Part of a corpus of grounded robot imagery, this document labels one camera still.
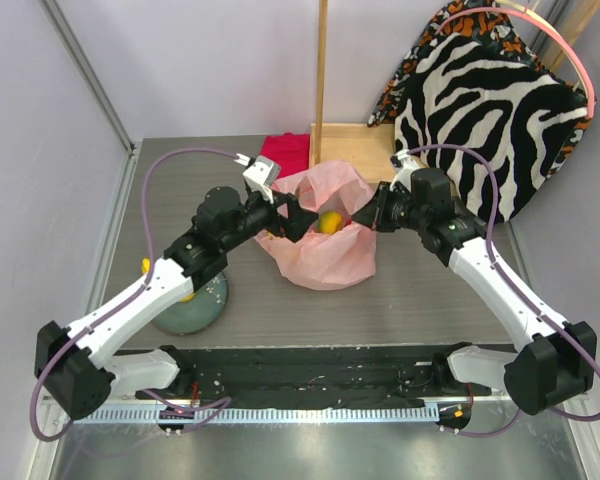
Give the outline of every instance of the red cloth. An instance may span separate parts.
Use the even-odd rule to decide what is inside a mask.
[[[309,168],[310,135],[273,135],[264,139],[260,155],[270,158],[282,168],[278,178],[304,172]]]

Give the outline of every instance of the plastic bag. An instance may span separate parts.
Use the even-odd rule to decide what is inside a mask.
[[[276,260],[283,277],[313,290],[339,290],[376,273],[376,232],[349,221],[371,200],[373,190],[351,164],[342,160],[320,163],[277,180],[273,189],[295,193],[308,210],[337,211],[346,224],[333,235],[319,233],[313,226],[297,243],[258,235],[256,240]]]

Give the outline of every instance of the white wall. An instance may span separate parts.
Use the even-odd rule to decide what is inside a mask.
[[[533,284],[573,322],[598,334],[600,360],[600,10],[575,45],[596,87],[596,114],[560,173],[514,220]],[[565,74],[571,75],[567,63]],[[593,391],[600,408],[600,384]],[[600,433],[600,423],[595,425]]]
[[[125,158],[38,2],[0,1],[0,480],[25,478],[36,333],[84,314]]]
[[[58,3],[136,140],[305,132],[315,119],[318,0]],[[331,0],[325,120],[365,122],[444,4]]]

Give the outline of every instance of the zebra print cushion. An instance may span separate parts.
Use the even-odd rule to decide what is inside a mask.
[[[551,74],[470,37],[438,37],[431,47],[403,85],[396,150],[454,143],[481,153],[501,189],[497,220],[509,220],[562,165],[561,149],[587,120],[584,99]],[[467,208],[488,218],[491,184],[472,157],[445,150],[430,151],[421,160],[444,170]]]

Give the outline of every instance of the yellow object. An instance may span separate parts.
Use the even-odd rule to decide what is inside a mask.
[[[149,261],[148,258],[143,258],[142,259],[142,274],[146,275],[147,272],[149,271],[149,268],[151,267],[151,262]],[[187,295],[186,297],[184,297],[182,300],[180,300],[181,303],[185,303],[190,301],[191,299],[193,299],[193,297],[195,297],[196,294],[195,292],[192,293],[191,295]]]
[[[318,220],[318,231],[327,235],[333,235],[337,231],[342,230],[343,223],[342,215],[338,212],[324,212]]]

